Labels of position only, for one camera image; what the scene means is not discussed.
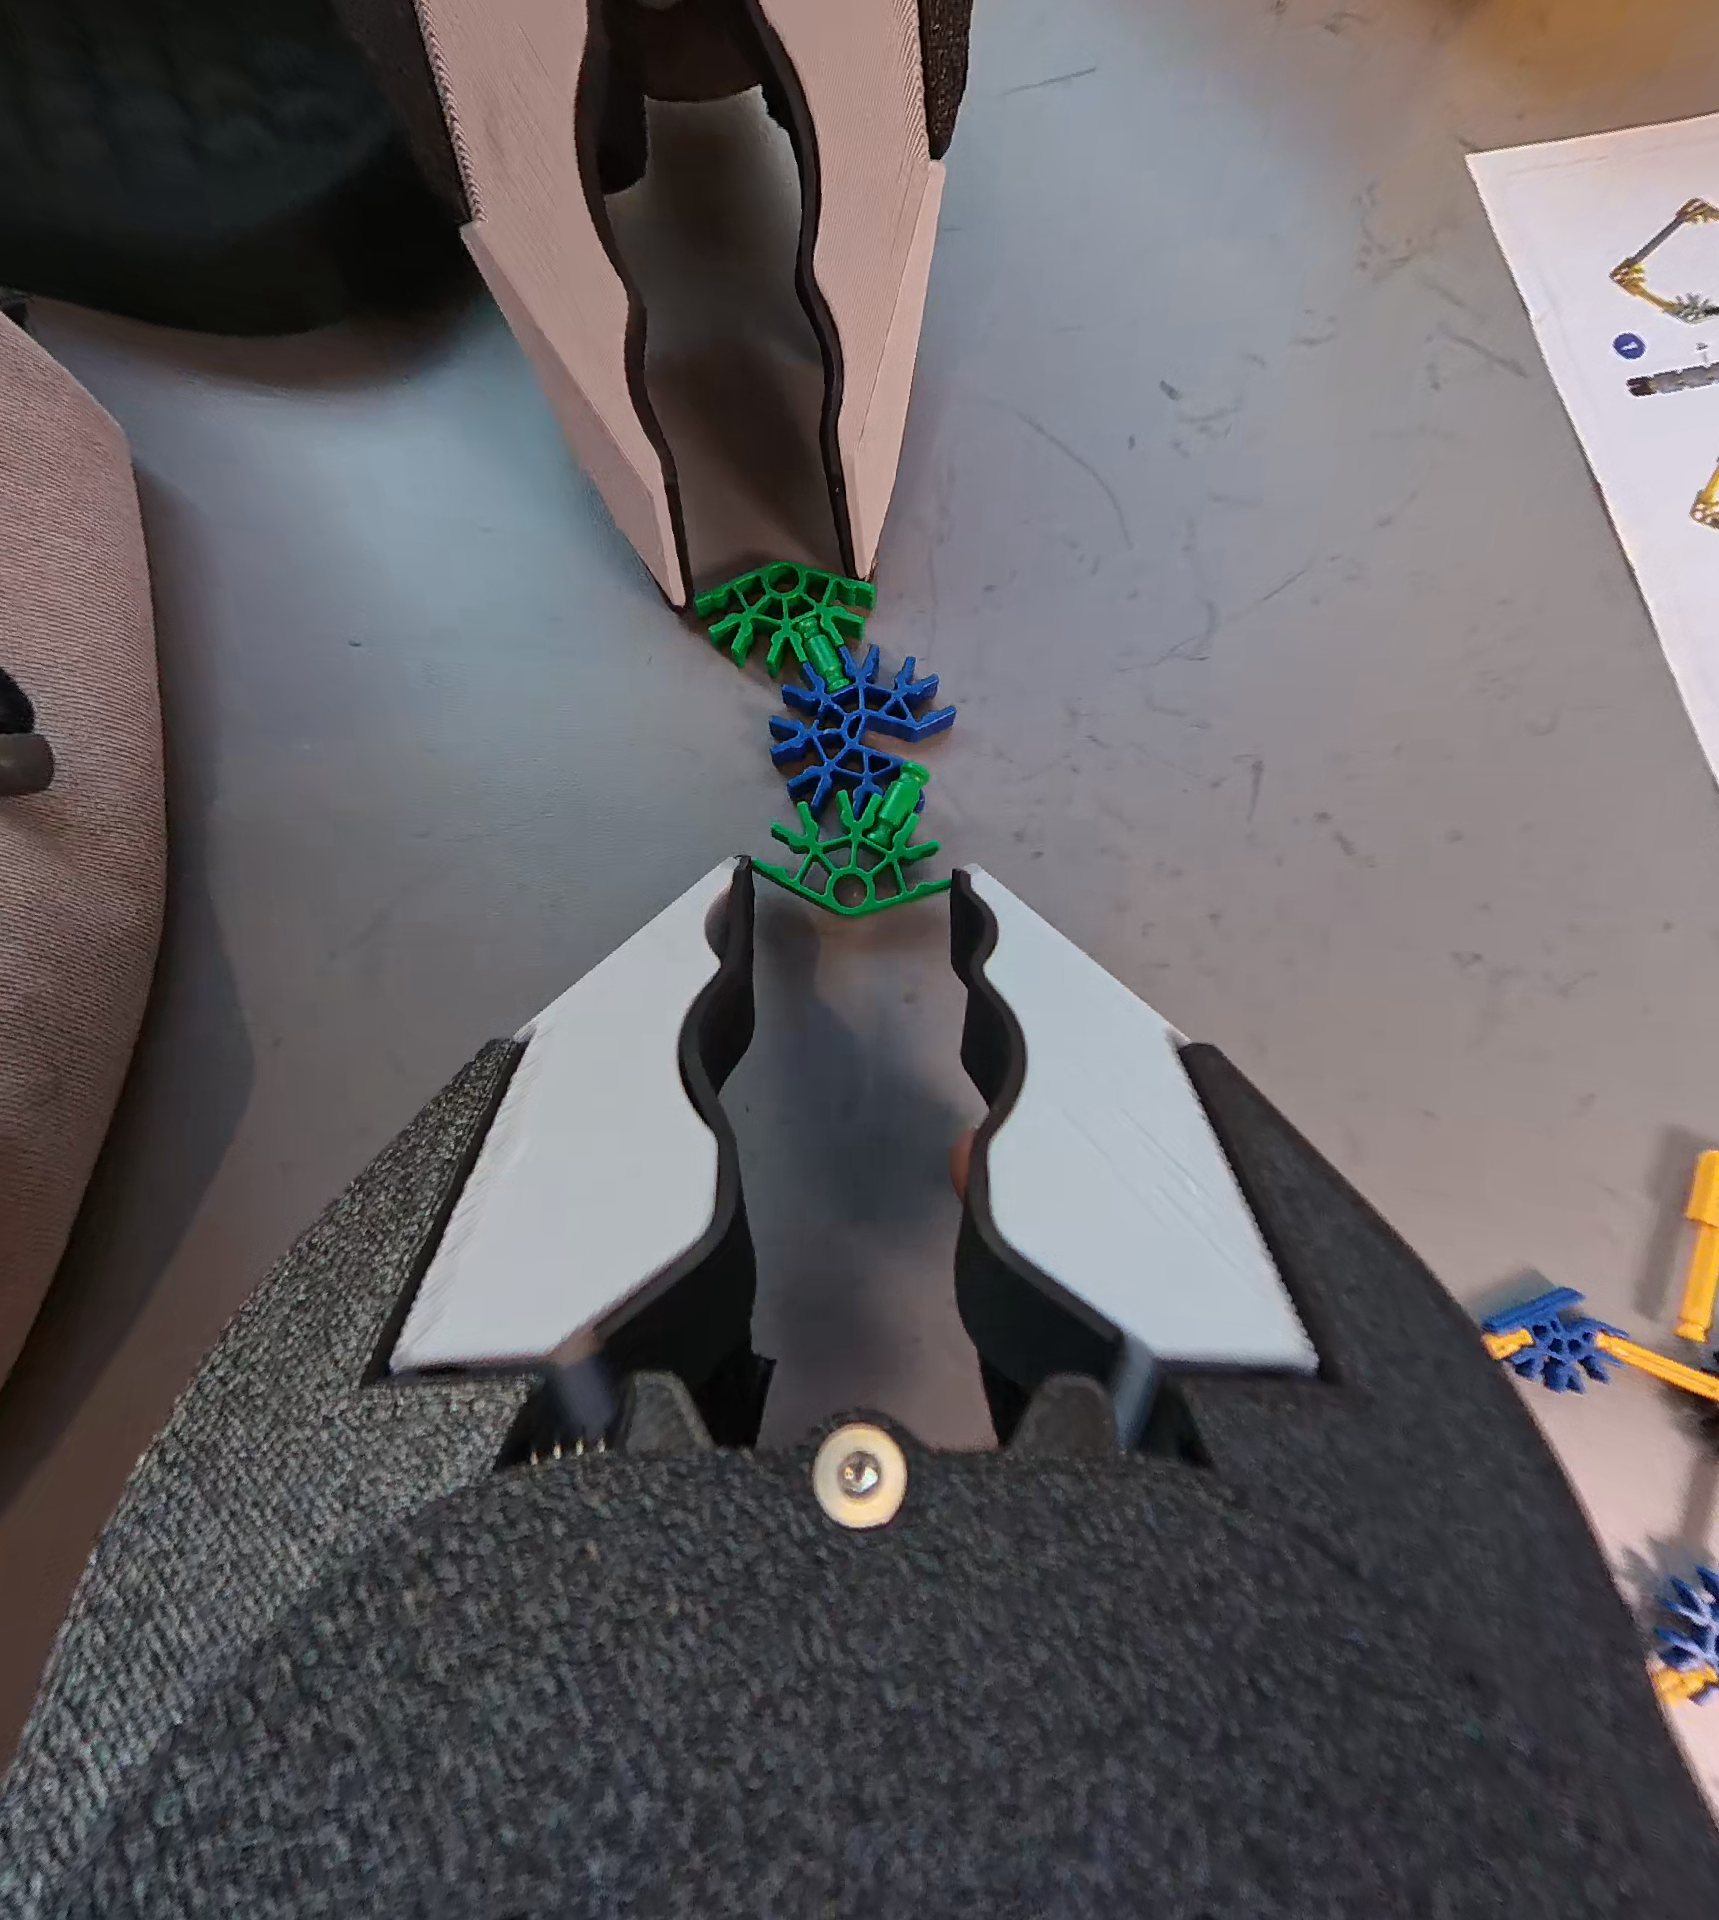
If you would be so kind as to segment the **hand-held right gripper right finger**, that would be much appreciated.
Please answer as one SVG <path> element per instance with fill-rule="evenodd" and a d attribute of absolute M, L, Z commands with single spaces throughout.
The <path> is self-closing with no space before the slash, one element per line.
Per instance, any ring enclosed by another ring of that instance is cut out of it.
<path fill-rule="evenodd" d="M 1000 1374 L 1314 1374 L 1188 1040 L 982 867 L 952 884 L 968 1163 L 962 1319 Z"/>

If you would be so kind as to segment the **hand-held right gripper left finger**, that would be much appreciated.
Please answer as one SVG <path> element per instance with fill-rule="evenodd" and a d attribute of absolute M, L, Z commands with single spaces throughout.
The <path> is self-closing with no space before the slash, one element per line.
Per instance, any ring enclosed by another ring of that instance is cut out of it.
<path fill-rule="evenodd" d="M 520 1028 L 422 1264 L 394 1374 L 714 1374 L 756 1260 L 724 1087 L 754 1031 L 754 884 L 728 859 Z"/>

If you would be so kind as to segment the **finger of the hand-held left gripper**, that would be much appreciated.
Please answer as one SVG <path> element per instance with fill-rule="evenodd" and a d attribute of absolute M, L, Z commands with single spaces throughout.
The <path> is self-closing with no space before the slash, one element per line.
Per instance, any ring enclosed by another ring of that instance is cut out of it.
<path fill-rule="evenodd" d="M 916 3 L 752 3 L 802 185 L 798 294 L 824 358 L 822 459 L 848 572 L 896 486 L 944 195 Z"/>
<path fill-rule="evenodd" d="M 586 3 L 420 3 L 464 241 L 558 426 L 674 609 L 692 582 L 678 471 L 644 376 L 644 304 L 598 177 L 606 43 Z"/>

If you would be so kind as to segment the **blue snowflake toy connector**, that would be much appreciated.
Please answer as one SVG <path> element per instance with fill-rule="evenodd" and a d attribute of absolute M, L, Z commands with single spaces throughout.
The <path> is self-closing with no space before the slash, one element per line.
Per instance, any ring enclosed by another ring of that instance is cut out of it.
<path fill-rule="evenodd" d="M 808 667 L 806 685 L 786 685 L 784 711 L 770 719 L 770 757 L 786 798 L 814 816 L 838 794 L 848 794 L 856 810 L 886 794 L 908 758 L 884 742 L 920 746 L 958 722 L 958 709 L 940 702 L 940 678 L 924 675 L 916 659 L 904 659 L 890 678 L 882 676 L 876 643 L 862 654 L 844 646 L 840 659 L 844 686 L 830 686 Z"/>

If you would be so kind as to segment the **grey desk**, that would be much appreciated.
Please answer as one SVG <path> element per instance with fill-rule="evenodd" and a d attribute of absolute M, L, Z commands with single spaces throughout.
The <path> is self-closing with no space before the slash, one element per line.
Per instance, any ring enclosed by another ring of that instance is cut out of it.
<path fill-rule="evenodd" d="M 982 5 L 874 633 L 982 863 L 1474 1312 L 1662 1342 L 1719 1145 L 1719 792 L 1466 156 L 1719 112 L 1719 5 Z M 778 815 L 484 294 L 45 302 L 153 545 L 173 887 L 0 1399 L 0 1774 L 137 1459 L 480 1044 Z"/>

